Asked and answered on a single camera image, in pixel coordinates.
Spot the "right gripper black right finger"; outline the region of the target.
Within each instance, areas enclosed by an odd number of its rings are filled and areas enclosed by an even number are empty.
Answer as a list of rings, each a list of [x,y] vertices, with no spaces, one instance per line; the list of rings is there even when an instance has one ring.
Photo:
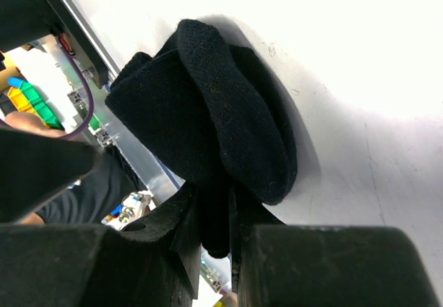
[[[252,229],[255,225],[284,223],[239,185],[234,185],[229,190],[228,214],[232,291],[237,295],[238,306],[248,306],[244,301],[248,284],[242,279],[242,275],[250,254],[246,249],[250,243]]]

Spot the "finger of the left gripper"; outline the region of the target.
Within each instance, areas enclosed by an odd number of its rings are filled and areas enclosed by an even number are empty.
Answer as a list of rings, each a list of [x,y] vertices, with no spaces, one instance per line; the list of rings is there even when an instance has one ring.
[[[55,198],[96,166],[86,143],[1,130],[1,222],[14,223]]]

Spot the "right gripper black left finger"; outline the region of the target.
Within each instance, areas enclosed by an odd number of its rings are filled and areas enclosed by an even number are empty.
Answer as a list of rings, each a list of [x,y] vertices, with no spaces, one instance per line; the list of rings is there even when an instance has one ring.
[[[125,287],[133,306],[191,306],[198,297],[200,229],[198,190],[176,194],[120,234],[127,239],[135,278]]]

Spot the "black sock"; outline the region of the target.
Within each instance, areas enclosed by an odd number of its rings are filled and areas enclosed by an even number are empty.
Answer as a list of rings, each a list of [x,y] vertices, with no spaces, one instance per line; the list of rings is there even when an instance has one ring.
[[[214,258],[229,252],[231,187],[277,205],[296,180],[296,142],[273,78],[251,48],[204,22],[184,19],[155,56],[136,53],[105,104],[198,190],[201,242]]]

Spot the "person forearm in background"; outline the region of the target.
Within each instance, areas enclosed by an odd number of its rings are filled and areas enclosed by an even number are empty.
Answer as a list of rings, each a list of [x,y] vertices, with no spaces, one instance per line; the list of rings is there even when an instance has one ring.
[[[5,118],[5,123],[14,129],[49,138],[60,138],[66,135],[65,131],[47,128],[40,118],[27,112],[9,113]]]

